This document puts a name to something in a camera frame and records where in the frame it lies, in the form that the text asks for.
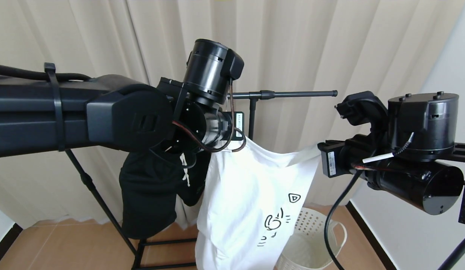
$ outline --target perforated basket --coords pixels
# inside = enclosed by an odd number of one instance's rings
[[[332,259],[327,252],[324,240],[326,216],[309,208],[302,208],[294,228],[294,234],[287,241],[277,260],[277,270],[322,270]],[[344,230],[344,240],[337,242],[334,227]],[[331,220],[329,224],[329,244],[335,256],[339,254],[347,239],[345,226]]]

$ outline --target printed graphic on shirt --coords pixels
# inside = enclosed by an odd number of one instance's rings
[[[298,202],[301,199],[301,195],[299,194],[294,194],[294,193],[289,193],[289,201],[291,203]]]
[[[267,229],[267,231],[274,231],[276,229],[279,229],[281,227],[282,223],[289,223],[290,221],[290,216],[289,215],[284,215],[284,210],[281,207],[281,210],[279,210],[279,213],[275,215],[268,215],[265,219],[264,226]],[[277,232],[274,232],[273,234],[271,233],[269,235],[269,238],[274,238],[277,235]],[[257,244],[257,246],[264,246],[267,242],[267,236],[263,236],[261,238],[261,241]]]

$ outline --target curtain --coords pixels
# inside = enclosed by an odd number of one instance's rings
[[[0,64],[93,77],[125,75],[157,85],[181,81],[197,38],[234,49],[245,62],[235,91],[338,90],[338,97],[259,101],[254,140],[293,152],[352,127],[334,105],[369,90],[387,99],[421,89],[465,0],[0,0]],[[246,113],[247,101],[236,101]],[[127,153],[74,149],[114,215],[122,212],[118,175]],[[332,204],[349,177],[318,168],[308,204]],[[70,215],[106,218],[66,154],[0,159],[0,209],[26,228]]]

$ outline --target play button symbol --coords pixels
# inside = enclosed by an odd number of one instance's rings
[[[289,201],[291,203],[298,202],[301,199],[301,195],[299,194],[294,194],[294,193],[289,193]]]

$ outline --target black baseboard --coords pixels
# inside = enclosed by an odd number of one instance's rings
[[[4,236],[4,238],[0,242],[0,261],[8,251],[8,249],[13,245],[16,238],[22,232],[22,228],[17,225],[16,223],[13,227],[9,230],[9,232]]]
[[[369,229],[369,226],[367,226],[366,222],[364,221],[364,219],[362,219],[361,215],[359,214],[359,212],[357,212],[356,208],[352,205],[352,203],[348,202],[345,207],[347,207],[347,210],[349,210],[349,213],[351,213],[351,216],[354,218],[357,225],[359,225],[359,228],[364,233],[369,243],[371,243],[372,248],[376,252],[379,259],[382,261],[386,270],[397,270],[395,265],[392,263],[390,258],[385,253],[381,244],[379,244],[376,237],[371,232],[371,229]]]

